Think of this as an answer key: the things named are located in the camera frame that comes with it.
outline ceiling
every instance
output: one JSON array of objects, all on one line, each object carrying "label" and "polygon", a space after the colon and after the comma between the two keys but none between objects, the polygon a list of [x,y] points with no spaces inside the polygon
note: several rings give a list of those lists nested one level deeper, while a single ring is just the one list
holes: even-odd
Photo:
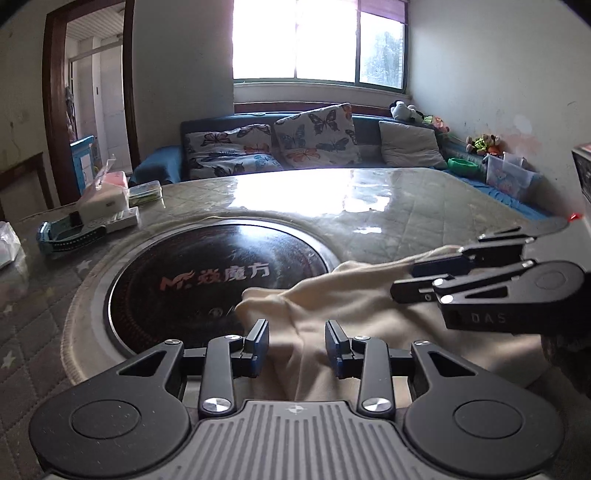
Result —
[{"label": "ceiling", "polygon": [[123,33],[124,8],[125,3],[120,3],[77,18],[68,23],[66,37],[80,41],[120,35]]}]

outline green bowl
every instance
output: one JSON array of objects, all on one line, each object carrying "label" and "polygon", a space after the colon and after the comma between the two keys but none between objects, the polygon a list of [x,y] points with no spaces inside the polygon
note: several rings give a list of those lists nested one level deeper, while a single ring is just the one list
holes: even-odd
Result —
[{"label": "green bowl", "polygon": [[464,160],[463,158],[450,158],[447,161],[447,167],[462,177],[471,179],[478,176],[478,165],[473,161]]}]

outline stuffed toy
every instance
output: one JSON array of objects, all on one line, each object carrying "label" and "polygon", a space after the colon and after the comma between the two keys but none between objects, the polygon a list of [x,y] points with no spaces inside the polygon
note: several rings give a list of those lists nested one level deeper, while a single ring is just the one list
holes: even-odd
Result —
[{"label": "stuffed toy", "polygon": [[477,155],[501,155],[501,138],[498,135],[484,134],[477,139],[468,137],[466,139],[466,151],[468,153],[476,152]]},{"label": "stuffed toy", "polygon": [[445,124],[445,122],[443,120],[441,120],[440,117],[435,116],[435,115],[429,115],[426,116],[423,119],[423,123],[427,124],[427,125],[432,125],[435,128],[437,128],[437,130],[439,130],[441,133],[447,134],[449,133],[449,127]]},{"label": "stuffed toy", "polygon": [[424,118],[424,115],[417,111],[414,105],[406,106],[401,100],[390,104],[390,113],[392,113],[392,117],[395,120],[402,120],[405,122],[421,123]]}]

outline wall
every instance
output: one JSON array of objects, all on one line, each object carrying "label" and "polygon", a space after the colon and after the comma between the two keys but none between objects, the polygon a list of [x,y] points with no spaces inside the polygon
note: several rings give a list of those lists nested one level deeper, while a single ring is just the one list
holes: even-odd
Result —
[{"label": "wall", "polygon": [[232,10],[232,0],[136,2],[132,65],[142,160],[178,144],[182,121],[233,113]]},{"label": "wall", "polygon": [[[70,61],[69,59],[72,57],[75,57],[76,55],[78,55],[78,42],[76,40],[74,40],[73,38],[70,37],[66,37],[66,53],[64,55],[64,85],[68,86],[69,84],[69,72],[68,72],[68,68],[70,65]],[[74,70],[76,68],[76,62],[73,63],[73,68],[72,70]]]},{"label": "wall", "polygon": [[[92,50],[92,38],[79,42],[79,51]],[[74,62],[77,66],[77,83],[74,86],[74,98],[77,100],[76,126],[78,137],[84,138],[88,135],[97,137],[96,115],[95,115],[95,89],[93,87],[92,63],[95,56],[84,57]]]},{"label": "wall", "polygon": [[[92,38],[92,48],[100,47],[100,38]],[[105,117],[103,115],[103,88],[100,84],[100,53],[92,56],[92,90],[95,102],[96,135],[101,163],[109,158],[107,136],[105,133]]]},{"label": "wall", "polygon": [[558,0],[409,6],[417,106],[461,138],[502,135],[546,176],[537,203],[559,214],[580,211],[570,150],[591,139],[591,28]]},{"label": "wall", "polygon": [[408,101],[408,96],[385,90],[342,85],[300,82],[236,83],[234,101],[244,102],[331,102],[354,105],[389,107],[396,100]]},{"label": "wall", "polygon": [[[114,41],[117,41],[116,37],[106,38],[102,44],[107,45]],[[108,157],[114,155],[117,160],[113,170],[131,172],[123,103],[122,53],[123,47],[100,53],[100,84]]]},{"label": "wall", "polygon": [[[66,3],[32,0],[0,27],[0,171],[43,152],[56,204],[41,98],[41,56],[46,15]],[[35,176],[23,182],[24,193],[0,193],[2,204],[11,208],[5,207],[9,220],[45,209]]]}]

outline cooktop logo text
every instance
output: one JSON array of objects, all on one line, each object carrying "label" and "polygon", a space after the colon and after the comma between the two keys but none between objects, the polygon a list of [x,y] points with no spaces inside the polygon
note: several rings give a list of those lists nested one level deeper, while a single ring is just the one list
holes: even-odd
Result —
[{"label": "cooktop logo text", "polygon": [[[259,272],[261,277],[268,277],[271,274],[269,269],[269,263],[254,262],[252,265],[247,267],[241,267],[240,265],[232,265],[230,268],[224,270],[224,280],[222,281],[222,274],[219,268],[210,268],[208,270],[201,270],[201,274],[197,277],[197,285],[207,285],[211,283],[222,283],[228,281],[246,280],[247,278],[255,278]],[[167,288],[175,288],[180,290],[181,288],[191,288],[192,283],[188,282],[195,276],[195,270],[190,272],[181,273],[172,280],[167,277],[162,277],[160,281],[160,290],[165,291]]]}]

